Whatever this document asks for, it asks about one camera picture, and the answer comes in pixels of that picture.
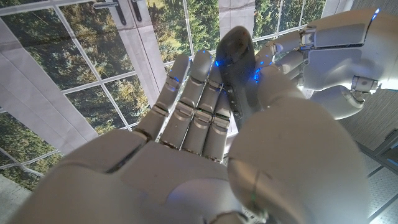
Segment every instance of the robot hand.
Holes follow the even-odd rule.
[[[177,57],[133,132],[110,131],[64,157],[11,223],[246,222],[220,164],[231,111],[218,67],[200,50],[186,78],[190,62]]]
[[[358,148],[325,109],[306,100],[287,78],[300,73],[307,54],[306,82],[311,77],[306,72],[312,74],[316,65],[327,68],[317,73],[323,87],[312,84],[316,90],[344,84],[345,79],[331,74],[356,71],[348,64],[365,65],[360,60],[364,52],[354,54],[358,61],[340,60],[344,50],[361,51],[357,45],[319,45],[330,29],[338,28],[335,22],[326,24],[327,29],[320,29],[320,22],[312,33],[307,26],[274,40],[256,56],[249,32],[231,30],[212,67],[206,50],[197,53],[172,112],[190,64],[187,56],[178,56],[138,127],[131,133],[111,131],[66,156],[11,223],[246,223],[243,205],[282,223],[365,223],[368,187]],[[366,30],[369,39],[371,28]],[[336,41],[332,46],[342,44]],[[297,47],[278,64],[272,62],[273,55]],[[323,51],[341,52],[331,58],[342,66],[315,63],[319,58],[314,55]],[[377,85],[384,86],[383,80],[378,78]],[[231,111],[240,130],[227,170],[219,161]]]
[[[311,99],[335,119],[345,118],[361,111],[366,94],[398,89],[397,23],[398,17],[376,8],[325,17],[268,42],[256,55],[256,69],[289,52],[276,65],[318,91]]]

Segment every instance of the window pane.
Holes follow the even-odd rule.
[[[215,50],[220,41],[217,0],[187,0],[193,50]]]
[[[279,31],[299,26],[303,0],[284,0]]]
[[[118,112],[100,86],[66,95],[98,134],[124,126]]]
[[[163,62],[191,55],[182,0],[147,0]]]
[[[0,166],[4,166],[7,164],[13,164],[14,161],[12,161],[8,156],[4,155],[3,153],[0,152]]]
[[[41,172],[42,174],[47,173],[47,171],[57,164],[62,159],[61,153],[55,153],[51,156],[47,156],[41,160],[33,162],[31,164],[26,165],[26,167],[36,170],[37,172]]]
[[[96,81],[53,9],[1,19],[61,90]]]
[[[326,0],[306,0],[301,24],[308,24],[309,22],[320,19],[325,3]]]
[[[0,1],[0,8],[8,6],[18,6],[21,4],[28,4],[33,2],[40,2],[41,0],[3,0]]]
[[[39,176],[25,172],[19,166],[0,170],[0,174],[29,190],[33,190],[40,180]]]
[[[93,4],[62,6],[61,11],[101,78],[133,71],[109,9]]]
[[[256,0],[253,38],[276,33],[281,0]]]
[[[9,113],[0,114],[0,147],[18,162],[25,162],[55,150]]]
[[[137,75],[106,83],[105,86],[129,124],[139,122],[150,110]]]

